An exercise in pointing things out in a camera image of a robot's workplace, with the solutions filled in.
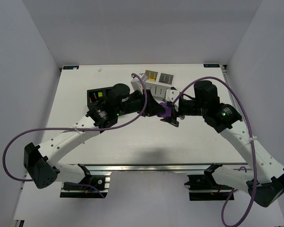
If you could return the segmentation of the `purple lego figure piece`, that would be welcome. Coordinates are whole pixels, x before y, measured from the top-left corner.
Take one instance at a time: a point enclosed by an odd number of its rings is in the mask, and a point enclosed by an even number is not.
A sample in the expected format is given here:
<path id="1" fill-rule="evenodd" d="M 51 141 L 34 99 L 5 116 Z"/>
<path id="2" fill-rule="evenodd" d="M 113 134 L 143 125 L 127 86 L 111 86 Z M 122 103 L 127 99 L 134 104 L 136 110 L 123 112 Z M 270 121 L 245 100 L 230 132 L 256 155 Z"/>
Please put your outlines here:
<path id="1" fill-rule="evenodd" d="M 164 112 L 157 114 L 158 117 L 167 118 L 172 114 L 172 107 L 169 102 L 161 102 L 160 105 L 164 108 Z"/>

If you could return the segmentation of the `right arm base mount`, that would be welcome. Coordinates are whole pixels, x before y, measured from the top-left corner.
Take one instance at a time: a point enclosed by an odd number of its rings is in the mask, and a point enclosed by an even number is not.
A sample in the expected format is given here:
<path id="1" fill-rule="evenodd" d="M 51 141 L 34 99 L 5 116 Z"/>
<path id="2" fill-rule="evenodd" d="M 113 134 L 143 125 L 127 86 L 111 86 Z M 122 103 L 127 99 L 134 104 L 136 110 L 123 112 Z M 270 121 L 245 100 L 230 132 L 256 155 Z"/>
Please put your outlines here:
<path id="1" fill-rule="evenodd" d="M 184 186 L 188 189 L 190 201 L 225 201 L 231 192 L 231 187 L 218 184 L 212 173 L 222 164 L 184 165 L 188 177 Z"/>

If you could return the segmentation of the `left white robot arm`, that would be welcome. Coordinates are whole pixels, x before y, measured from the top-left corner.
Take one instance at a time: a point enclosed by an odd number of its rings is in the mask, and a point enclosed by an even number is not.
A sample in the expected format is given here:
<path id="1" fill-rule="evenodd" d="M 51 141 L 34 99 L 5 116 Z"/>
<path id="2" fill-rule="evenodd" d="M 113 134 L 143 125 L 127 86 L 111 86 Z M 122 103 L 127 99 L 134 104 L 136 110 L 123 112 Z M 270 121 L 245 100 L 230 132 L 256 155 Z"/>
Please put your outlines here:
<path id="1" fill-rule="evenodd" d="M 150 90 L 131 93 L 127 85 L 119 83 L 97 97 L 73 130 L 63 131 L 39 145 L 26 145 L 24 167 L 37 188 L 43 189 L 53 182 L 89 184 L 91 173 L 83 164 L 62 164 L 59 161 L 80 144 L 117 124 L 119 116 L 131 113 L 151 117 L 165 113 L 165 109 L 153 98 Z"/>

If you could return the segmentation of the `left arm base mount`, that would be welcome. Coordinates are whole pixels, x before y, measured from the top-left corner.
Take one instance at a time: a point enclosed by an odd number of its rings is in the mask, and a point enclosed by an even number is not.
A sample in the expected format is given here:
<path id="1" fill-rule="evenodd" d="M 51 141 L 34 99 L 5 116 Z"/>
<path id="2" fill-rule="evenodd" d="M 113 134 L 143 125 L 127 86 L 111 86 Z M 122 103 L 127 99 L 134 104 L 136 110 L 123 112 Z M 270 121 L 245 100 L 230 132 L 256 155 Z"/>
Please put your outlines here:
<path id="1" fill-rule="evenodd" d="M 63 183 L 60 198 L 104 199 L 108 193 L 108 178 L 106 175 L 94 175 L 79 164 L 85 177 L 79 183 Z"/>

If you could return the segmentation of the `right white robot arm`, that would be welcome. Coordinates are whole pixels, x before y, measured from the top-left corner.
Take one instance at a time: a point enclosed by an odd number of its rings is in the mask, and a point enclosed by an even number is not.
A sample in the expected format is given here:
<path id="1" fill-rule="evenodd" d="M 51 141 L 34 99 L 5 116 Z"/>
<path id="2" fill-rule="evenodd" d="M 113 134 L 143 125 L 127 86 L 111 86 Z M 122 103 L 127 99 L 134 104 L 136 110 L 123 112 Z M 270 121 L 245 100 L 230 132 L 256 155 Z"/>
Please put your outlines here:
<path id="1" fill-rule="evenodd" d="M 177 118 L 201 116 L 243 157 L 251 170 L 234 170 L 222 164 L 212 164 L 205 171 L 211 187 L 226 185 L 248 193 L 254 201 L 268 207 L 284 193 L 284 166 L 276 161 L 249 133 L 247 122 L 229 104 L 220 102 L 217 87 L 208 80 L 194 84 L 195 96 L 185 100 L 175 89 L 168 89 L 162 106 L 162 120 L 178 126 Z"/>

